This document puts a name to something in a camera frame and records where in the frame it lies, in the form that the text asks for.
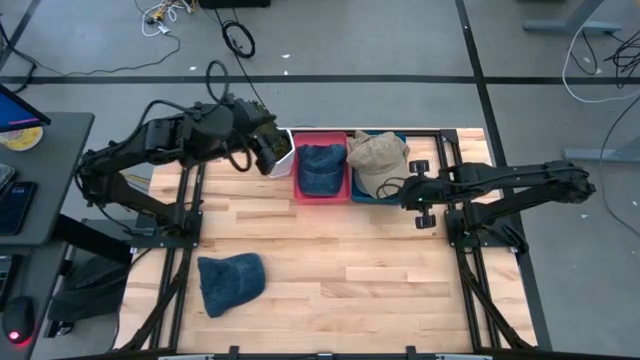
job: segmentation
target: monitor screen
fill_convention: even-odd
[[[0,132],[49,125],[51,121],[0,85]]]

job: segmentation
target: beige cap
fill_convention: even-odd
[[[376,191],[382,184],[402,186],[404,179],[411,176],[407,167],[409,147],[392,132],[368,135],[358,130],[348,145],[347,162],[357,171],[356,184],[374,198],[378,198]],[[395,186],[385,186],[380,198],[397,192]]]

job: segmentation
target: table leg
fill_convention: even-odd
[[[600,149],[567,148],[563,151],[567,160],[600,160]],[[637,137],[618,149],[604,149],[602,152],[602,162],[640,162],[640,137]]]
[[[603,21],[587,21],[604,0],[584,0],[566,20],[527,20],[522,26],[528,31],[574,35],[580,26],[588,33],[613,33],[622,29],[620,24]]]
[[[80,249],[124,265],[131,264],[132,255],[129,245],[68,216],[58,215],[53,234]]]

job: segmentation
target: plastic bin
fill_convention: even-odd
[[[293,142],[293,136],[291,135],[291,130],[285,129],[287,131],[287,135],[289,135],[289,143],[291,144],[291,151],[287,153],[282,159],[278,160],[276,164],[271,169],[271,173],[267,175],[270,179],[277,179],[285,176],[289,176],[291,174],[291,169],[293,168],[293,159],[296,154],[296,146]]]
[[[370,135],[382,134],[382,131],[365,131],[365,132]],[[400,140],[402,140],[403,142],[405,143],[407,142],[407,137],[404,136],[402,133],[394,132],[394,134],[397,137],[399,137]],[[378,204],[378,205],[399,205],[400,204],[400,199],[398,199],[397,194],[389,196],[388,198],[384,198],[384,199],[376,199],[370,196],[369,194],[360,191],[360,189],[358,189],[358,187],[356,186],[356,179],[354,177],[351,178],[351,200],[353,202],[364,203],[364,204]]]
[[[351,198],[351,176],[350,166],[345,161],[344,177],[342,187],[336,196],[307,196],[300,191],[298,187],[298,151],[297,148],[303,145],[344,145],[347,147],[347,134],[343,132],[309,132],[296,134],[293,137],[293,143],[296,146],[295,159],[293,160],[293,197],[296,202],[301,205],[322,205],[322,204],[343,204]]]

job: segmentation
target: wooden tabletop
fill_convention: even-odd
[[[482,129],[458,129],[458,135],[464,161],[491,163]],[[410,160],[429,160],[429,175],[436,176],[433,138],[409,137],[407,143]],[[177,164],[157,167],[151,194],[173,201],[179,177]],[[227,353],[231,345],[242,353],[404,353],[408,345],[418,352],[471,350],[444,206],[434,207],[435,228],[417,230],[417,213],[399,206],[298,205],[291,177],[270,180],[255,167],[239,173],[227,161],[207,165],[203,200],[203,235],[191,262],[179,352]],[[535,343],[514,255],[506,248],[482,251],[495,304],[523,339]],[[209,318],[195,259],[247,252],[264,262],[265,292]],[[131,271],[116,347],[131,338],[153,308],[164,254],[151,251]],[[488,346],[484,315],[475,303]],[[165,319],[166,344],[171,317]]]

